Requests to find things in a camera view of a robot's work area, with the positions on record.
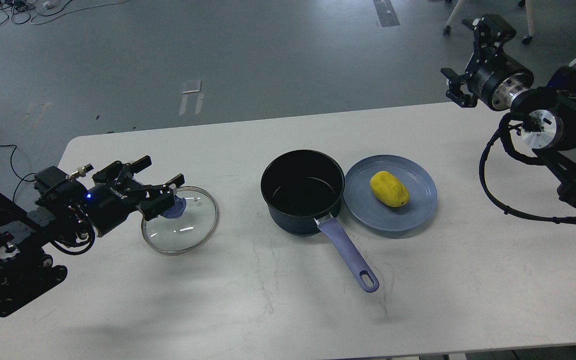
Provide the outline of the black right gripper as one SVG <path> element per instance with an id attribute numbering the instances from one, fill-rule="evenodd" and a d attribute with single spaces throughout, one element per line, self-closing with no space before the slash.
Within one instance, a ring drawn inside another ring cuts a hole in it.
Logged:
<path id="1" fill-rule="evenodd" d="M 530 89 L 534 73 L 503 52 L 503 46 L 515 38 L 517 30 L 499 14 L 483 14 L 474 19 L 462 19 L 462 25 L 473 33 L 473 53 L 470 71 L 462 75 L 452 68 L 441 68 L 446 78 L 445 95 L 462 109 L 473 109 L 481 100 L 490 110 L 509 110 L 514 98 Z M 470 92 L 462 87 L 470 81 Z"/>

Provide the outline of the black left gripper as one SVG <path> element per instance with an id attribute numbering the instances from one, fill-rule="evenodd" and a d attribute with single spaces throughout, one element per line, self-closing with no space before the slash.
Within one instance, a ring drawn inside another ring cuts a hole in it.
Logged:
<path id="1" fill-rule="evenodd" d="M 115 161 L 93 174 L 95 184 L 83 198 L 82 209 L 93 224 L 98 237 L 107 235 L 139 210 L 142 218 L 151 221 L 159 216 L 176 219 L 186 210 L 186 201 L 177 195 L 177 189 L 185 184 L 185 176 L 177 174 L 161 185 L 140 184 L 137 191 L 123 191 L 123 186 L 153 164 L 150 155 L 132 162 Z"/>

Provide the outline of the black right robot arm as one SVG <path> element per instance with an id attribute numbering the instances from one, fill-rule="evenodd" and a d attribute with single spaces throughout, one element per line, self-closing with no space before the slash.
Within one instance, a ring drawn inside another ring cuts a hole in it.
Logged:
<path id="1" fill-rule="evenodd" d="M 554 224 L 576 224 L 576 216 L 539 216 L 510 207 L 486 182 L 486 162 L 496 142 L 512 159 L 544 166 L 557 178 L 558 199 L 576 209 L 576 70 L 563 66 L 546 86 L 533 87 L 534 73 L 506 54 L 503 46 L 516 30 L 498 14 L 483 14 L 462 24 L 473 34 L 473 53 L 464 73 L 442 68 L 446 97 L 463 109 L 482 102 L 503 116 L 478 162 L 487 198 L 506 215 Z"/>

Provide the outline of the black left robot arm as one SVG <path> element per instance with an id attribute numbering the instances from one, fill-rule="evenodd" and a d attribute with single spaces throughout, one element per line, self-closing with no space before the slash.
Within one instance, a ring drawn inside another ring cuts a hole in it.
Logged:
<path id="1" fill-rule="evenodd" d="M 175 191 L 185 183 L 183 174 L 159 185 L 135 180 L 151 164 L 146 155 L 114 161 L 96 172 L 91 164 L 72 173 L 50 166 L 34 174 L 39 194 L 34 210 L 0 193 L 0 318 L 66 280 L 67 267 L 54 263 L 46 245 L 65 255 L 82 255 L 134 212 L 148 221 L 180 207 Z"/>

